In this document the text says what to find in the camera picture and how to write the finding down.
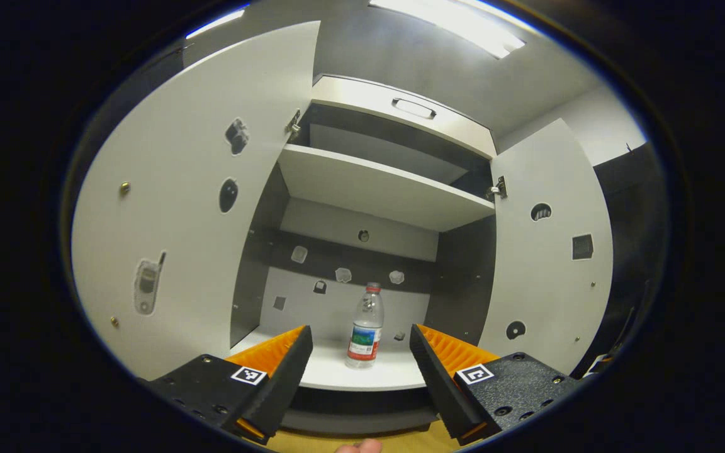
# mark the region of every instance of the black square sticker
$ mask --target black square sticker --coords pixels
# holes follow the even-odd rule
[[[475,365],[474,367],[464,368],[458,374],[463,378],[466,384],[474,384],[475,382],[486,381],[488,378],[494,378],[494,373],[490,372],[483,365]]]
[[[261,372],[260,370],[254,370],[249,367],[241,367],[236,373],[231,375],[231,379],[234,379],[234,381],[244,382],[245,384],[256,385],[259,384],[259,381],[262,381],[262,378],[264,378],[265,375],[267,375],[267,373]]]

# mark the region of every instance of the plastic water bottle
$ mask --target plastic water bottle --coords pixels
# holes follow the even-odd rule
[[[347,367],[374,366],[379,339],[382,336],[382,324],[385,323],[385,307],[382,304],[382,296],[379,295],[381,290],[379,283],[369,283],[365,295],[357,304],[357,310],[354,310],[354,326],[346,354]]]

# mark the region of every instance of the cabinet door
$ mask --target cabinet door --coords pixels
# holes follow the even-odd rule
[[[310,104],[318,26],[271,31],[184,69],[118,124],[86,174],[72,224],[77,293],[93,329],[141,378],[228,355],[242,247],[285,126]],[[247,135],[239,154],[227,138],[236,118]],[[229,178],[237,197],[223,212]],[[155,306],[142,313],[139,264],[162,252]]]
[[[556,120],[498,155],[492,177],[504,178],[507,197],[495,197],[494,286],[480,347],[521,350],[570,373],[612,284],[612,230],[595,171]],[[549,217],[536,214],[542,203]]]

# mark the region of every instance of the fluorescent light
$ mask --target fluorescent light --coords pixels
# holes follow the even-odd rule
[[[247,8],[247,5],[243,6],[242,9],[238,9],[238,11],[231,12],[229,14],[226,14],[219,18],[218,20],[215,20],[212,23],[207,23],[204,26],[201,26],[201,28],[198,28],[197,30],[193,31],[192,33],[186,35],[187,40],[189,38],[192,38],[194,36],[197,36],[204,31],[208,31],[212,28],[215,28],[216,26],[222,25],[226,22],[230,22],[232,20],[235,20],[236,18],[241,18],[243,14],[245,14],[245,8]]]
[[[426,20],[471,41],[497,58],[507,57],[511,51],[524,46],[524,41],[501,28],[500,24],[451,0],[371,0],[369,5]]]
[[[515,18],[511,14],[507,14],[505,11],[502,11],[501,9],[494,8],[494,6],[489,5],[488,3],[481,2],[480,0],[457,0],[460,3],[463,3],[465,5],[472,6],[472,8],[480,9],[480,11],[485,11],[488,14],[494,14],[495,16],[501,18],[501,20],[504,20],[507,23],[512,23],[515,26],[518,26],[519,28],[527,31],[532,31],[533,33],[538,33],[535,29],[533,29],[532,26],[527,25],[527,23],[522,22],[521,20],[518,20],[518,18]]]

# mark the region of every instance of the white shelf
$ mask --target white shelf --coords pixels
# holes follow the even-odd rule
[[[231,354],[256,346],[274,335],[257,328],[231,348]],[[355,370],[346,367],[347,342],[313,338],[313,352],[304,370],[301,387],[346,392],[381,392],[420,389],[425,382],[410,352],[408,339],[403,344],[383,345],[373,367]]]
[[[313,103],[387,118],[445,138],[487,160],[497,157],[492,132],[486,126],[475,123],[449,107],[410,92],[370,81],[323,75],[313,86],[312,95]],[[408,107],[419,106],[421,113],[415,114],[401,109],[393,103],[397,99],[406,101]],[[434,117],[423,116],[425,111],[435,111]]]
[[[394,167],[287,144],[279,156],[294,198],[446,232],[494,215],[494,204]]]

